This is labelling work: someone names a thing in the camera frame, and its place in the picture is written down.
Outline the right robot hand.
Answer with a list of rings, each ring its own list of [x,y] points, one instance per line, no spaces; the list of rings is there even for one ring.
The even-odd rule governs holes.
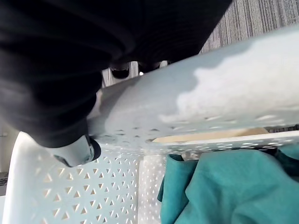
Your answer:
[[[229,0],[3,0],[0,115],[67,167],[97,159],[87,116],[117,79],[197,55]]]

